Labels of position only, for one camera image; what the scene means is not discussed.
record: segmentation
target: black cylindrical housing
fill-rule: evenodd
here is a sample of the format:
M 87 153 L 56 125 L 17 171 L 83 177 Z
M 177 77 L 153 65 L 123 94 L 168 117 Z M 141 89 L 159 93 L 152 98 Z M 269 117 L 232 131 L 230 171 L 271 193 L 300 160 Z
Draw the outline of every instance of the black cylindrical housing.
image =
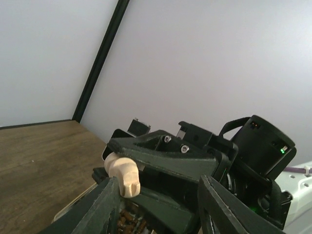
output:
M 238 148 L 236 160 L 265 176 L 295 146 L 295 143 L 275 126 L 258 116 L 252 116 L 232 138 Z

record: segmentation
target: brown wooden surface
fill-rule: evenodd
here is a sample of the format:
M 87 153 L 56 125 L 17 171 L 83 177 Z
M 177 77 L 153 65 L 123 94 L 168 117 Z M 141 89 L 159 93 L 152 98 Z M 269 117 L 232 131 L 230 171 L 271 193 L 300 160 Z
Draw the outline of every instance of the brown wooden surface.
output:
M 75 121 L 0 130 L 0 234 L 33 234 L 89 188 L 105 143 Z

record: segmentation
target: black frame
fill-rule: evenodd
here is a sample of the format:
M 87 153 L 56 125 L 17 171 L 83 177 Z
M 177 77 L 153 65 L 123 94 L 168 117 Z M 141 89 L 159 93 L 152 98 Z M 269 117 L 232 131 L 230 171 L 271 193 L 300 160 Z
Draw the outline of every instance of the black frame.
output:
M 114 41 L 115 35 L 121 23 L 121 20 L 124 16 L 124 13 L 127 9 L 128 3 L 130 0 L 118 0 L 116 8 L 114 10 L 113 16 L 111 21 L 109 22 L 107 31 L 105 33 L 104 39 L 102 44 L 98 50 L 96 59 L 93 63 L 92 69 L 88 76 L 87 82 L 84 86 L 84 89 L 81 93 L 78 105 L 74 112 L 72 120 L 77 121 L 78 123 L 81 122 L 82 116 L 84 111 L 88 105 L 89 99 L 92 95 L 93 89 L 97 83 L 98 76 L 102 70 L 108 52 L 111 48 L 111 45 Z

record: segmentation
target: screw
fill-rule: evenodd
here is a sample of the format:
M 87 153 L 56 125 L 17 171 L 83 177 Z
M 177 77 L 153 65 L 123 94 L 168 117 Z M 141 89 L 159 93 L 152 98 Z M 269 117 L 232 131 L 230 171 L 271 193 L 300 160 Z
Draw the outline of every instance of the screw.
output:
M 169 143 L 171 141 L 171 136 L 165 136 L 164 142 Z
M 186 153 L 190 150 L 190 148 L 187 145 L 182 145 L 181 147 L 181 153 Z

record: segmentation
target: white panel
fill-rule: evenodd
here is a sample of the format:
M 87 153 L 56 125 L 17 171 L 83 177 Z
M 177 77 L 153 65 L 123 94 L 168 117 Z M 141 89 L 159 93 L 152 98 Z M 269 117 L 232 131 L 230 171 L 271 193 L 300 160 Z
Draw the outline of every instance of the white panel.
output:
M 257 114 L 311 161 L 312 2 L 131 1 L 83 124 L 109 140 L 132 118 L 218 133 Z
M 0 126 L 72 118 L 116 3 L 0 1 Z

